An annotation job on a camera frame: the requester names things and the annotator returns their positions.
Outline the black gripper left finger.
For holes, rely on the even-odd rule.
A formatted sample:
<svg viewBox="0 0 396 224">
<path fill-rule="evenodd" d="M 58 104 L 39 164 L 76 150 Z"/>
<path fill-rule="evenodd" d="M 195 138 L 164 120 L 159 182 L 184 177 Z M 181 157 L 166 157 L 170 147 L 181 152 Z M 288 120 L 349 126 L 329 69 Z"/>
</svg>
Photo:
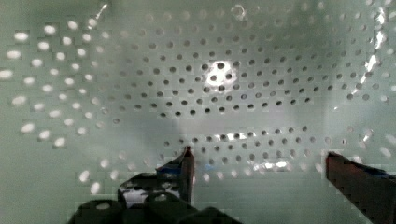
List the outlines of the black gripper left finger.
<svg viewBox="0 0 396 224">
<path fill-rule="evenodd" d="M 194 155 L 186 146 L 175 159 L 155 169 L 140 173 L 123 182 L 118 188 L 118 201 L 126 208 L 142 203 L 150 193 L 168 192 L 189 203 L 194 179 Z"/>
</svg>

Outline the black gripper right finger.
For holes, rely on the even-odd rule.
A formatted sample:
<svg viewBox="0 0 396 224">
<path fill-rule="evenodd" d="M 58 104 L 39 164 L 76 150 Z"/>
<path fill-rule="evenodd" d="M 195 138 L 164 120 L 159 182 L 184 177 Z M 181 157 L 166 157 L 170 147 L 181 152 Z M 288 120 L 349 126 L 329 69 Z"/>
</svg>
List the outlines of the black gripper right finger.
<svg viewBox="0 0 396 224">
<path fill-rule="evenodd" d="M 329 152 L 326 178 L 374 224 L 395 224 L 395 176 Z"/>
</svg>

